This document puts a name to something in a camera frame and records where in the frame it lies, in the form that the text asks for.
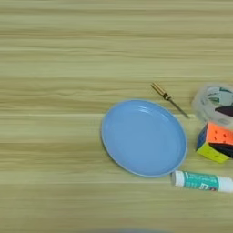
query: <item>wooden table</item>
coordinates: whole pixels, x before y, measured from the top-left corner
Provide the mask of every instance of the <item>wooden table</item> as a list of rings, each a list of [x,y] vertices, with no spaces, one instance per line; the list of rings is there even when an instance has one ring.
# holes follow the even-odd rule
[[[155,101],[186,129],[181,169],[233,177],[195,152],[190,106],[206,82],[232,83],[232,62],[232,1],[0,0],[0,231],[232,232],[231,195],[131,175],[99,136],[116,102]]]

